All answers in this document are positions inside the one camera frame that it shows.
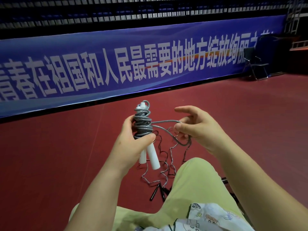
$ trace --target red floor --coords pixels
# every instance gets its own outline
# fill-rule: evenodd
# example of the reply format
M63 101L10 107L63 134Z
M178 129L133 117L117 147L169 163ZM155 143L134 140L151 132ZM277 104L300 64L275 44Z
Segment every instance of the red floor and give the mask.
M179 119L176 106L208 111L225 131L284 189L308 207L308 77L282 75L259 82L219 81L94 107L0 125L0 230L63 230L71 209L106 160L123 120L142 100L154 120ZM163 135L162 149L174 143ZM178 169L185 147L173 151ZM224 176L218 162L196 142L187 158L202 157ZM133 167L118 205L154 213L154 188ZM152 171L149 180L159 173Z

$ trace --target cartoon print shirt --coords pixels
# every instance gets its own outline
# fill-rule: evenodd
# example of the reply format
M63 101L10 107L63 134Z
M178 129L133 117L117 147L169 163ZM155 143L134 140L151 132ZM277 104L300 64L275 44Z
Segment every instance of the cartoon print shirt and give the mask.
M173 225L161 229L138 227L135 231L254 231L242 218L225 211L218 204L190 205L188 219L177 219Z

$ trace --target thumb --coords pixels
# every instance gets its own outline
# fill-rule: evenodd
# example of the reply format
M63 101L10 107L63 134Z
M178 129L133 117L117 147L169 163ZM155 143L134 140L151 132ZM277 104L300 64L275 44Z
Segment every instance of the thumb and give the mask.
M186 123L177 123L175 124L175 129L184 134L188 134L190 136L194 135L194 125L186 124Z
M156 135L152 133L149 135L142 136L139 139L136 139L136 149L141 152L142 150L146 149L151 143L153 143L155 138Z

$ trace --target pants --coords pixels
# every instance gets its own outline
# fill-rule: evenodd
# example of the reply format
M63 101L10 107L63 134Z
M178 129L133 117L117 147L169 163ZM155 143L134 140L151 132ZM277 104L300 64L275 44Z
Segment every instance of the pants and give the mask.
M177 218L187 218L192 203L217 203L245 220L213 166L204 159L192 158L179 168L172 190L157 213L147 214L117 206L112 231L173 225ZM70 219L77 206L73 208Z

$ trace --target chair backrest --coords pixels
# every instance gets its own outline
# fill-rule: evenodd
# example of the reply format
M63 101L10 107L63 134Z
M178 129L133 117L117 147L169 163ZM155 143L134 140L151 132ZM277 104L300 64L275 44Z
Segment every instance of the chair backrest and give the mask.
M254 47L244 48L244 57L248 60L254 59Z

